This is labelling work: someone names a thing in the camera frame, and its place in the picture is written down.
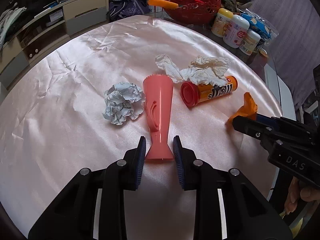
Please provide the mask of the person's right hand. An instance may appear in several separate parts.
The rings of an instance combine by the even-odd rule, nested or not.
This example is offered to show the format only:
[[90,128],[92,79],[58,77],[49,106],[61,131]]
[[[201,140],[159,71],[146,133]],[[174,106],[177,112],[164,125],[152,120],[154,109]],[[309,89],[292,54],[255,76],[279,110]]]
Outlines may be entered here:
[[305,202],[319,201],[320,191],[311,187],[304,187],[303,189],[300,189],[299,180],[296,177],[293,177],[289,187],[287,199],[284,204],[285,213],[287,215],[295,211],[299,198]]

